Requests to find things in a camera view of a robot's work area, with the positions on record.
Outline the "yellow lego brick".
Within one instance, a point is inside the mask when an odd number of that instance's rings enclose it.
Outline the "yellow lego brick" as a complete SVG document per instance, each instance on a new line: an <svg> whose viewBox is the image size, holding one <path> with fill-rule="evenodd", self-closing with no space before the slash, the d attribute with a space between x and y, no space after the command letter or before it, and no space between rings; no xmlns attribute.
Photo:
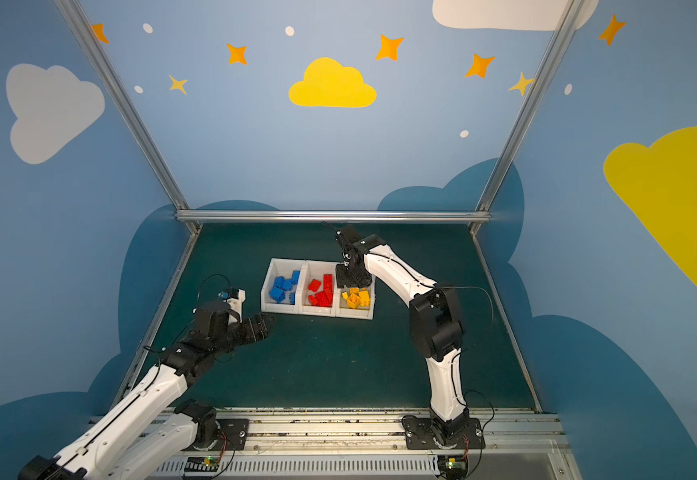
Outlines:
<svg viewBox="0 0 697 480"><path fill-rule="evenodd" d="M359 290L356 288L342 292L342 299L344 300L347 308L357 309L359 307L358 292Z"/></svg>
<svg viewBox="0 0 697 480"><path fill-rule="evenodd" d="M360 308L370 308L371 298L367 290L360 290L360 292L358 292L358 297Z"/></svg>

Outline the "long red lego brick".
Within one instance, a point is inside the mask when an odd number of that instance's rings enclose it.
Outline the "long red lego brick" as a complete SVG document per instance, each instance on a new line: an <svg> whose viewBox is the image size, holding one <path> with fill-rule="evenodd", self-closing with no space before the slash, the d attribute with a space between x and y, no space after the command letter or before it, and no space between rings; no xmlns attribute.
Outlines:
<svg viewBox="0 0 697 480"><path fill-rule="evenodd" d="M318 292L316 296L316 301L320 307L332 307L332 294L328 294L326 291Z"/></svg>

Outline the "red lego brick bottom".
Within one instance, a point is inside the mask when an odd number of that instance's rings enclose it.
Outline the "red lego brick bottom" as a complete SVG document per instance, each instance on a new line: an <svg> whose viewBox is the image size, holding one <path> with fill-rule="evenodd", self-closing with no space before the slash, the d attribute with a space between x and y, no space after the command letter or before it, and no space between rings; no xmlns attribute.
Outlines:
<svg viewBox="0 0 697 480"><path fill-rule="evenodd" d="M312 280L312 282L310 282L310 285L308 285L308 289L311 292L316 293L316 292L320 291L320 286L322 286L322 282L320 282L320 280L314 279L314 280Z"/></svg>

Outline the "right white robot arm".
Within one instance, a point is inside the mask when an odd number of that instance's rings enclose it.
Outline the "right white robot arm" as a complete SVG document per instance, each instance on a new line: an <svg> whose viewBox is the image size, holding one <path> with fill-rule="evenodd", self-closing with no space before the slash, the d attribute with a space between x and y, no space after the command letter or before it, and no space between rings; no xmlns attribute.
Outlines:
<svg viewBox="0 0 697 480"><path fill-rule="evenodd" d="M456 289L414 270L377 235L361 237L348 225L336 230L336 242L342 248L338 287L379 280L407 305L409 336L428 371L433 436L442 446L454 444L470 420L460 379L465 327Z"/></svg>

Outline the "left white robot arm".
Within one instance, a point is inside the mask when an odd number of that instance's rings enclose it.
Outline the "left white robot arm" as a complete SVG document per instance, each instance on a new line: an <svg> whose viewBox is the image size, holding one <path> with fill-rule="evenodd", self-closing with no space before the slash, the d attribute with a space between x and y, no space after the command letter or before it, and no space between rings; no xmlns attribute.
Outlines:
<svg viewBox="0 0 697 480"><path fill-rule="evenodd" d="M176 453L226 447L216 408L188 400L150 435L144 430L208 373L218 357L270 336L274 316L242 315L238 288L194 309L182 339L158 352L158 361L132 391L76 441L52 458L36 456L22 479L144 479Z"/></svg>

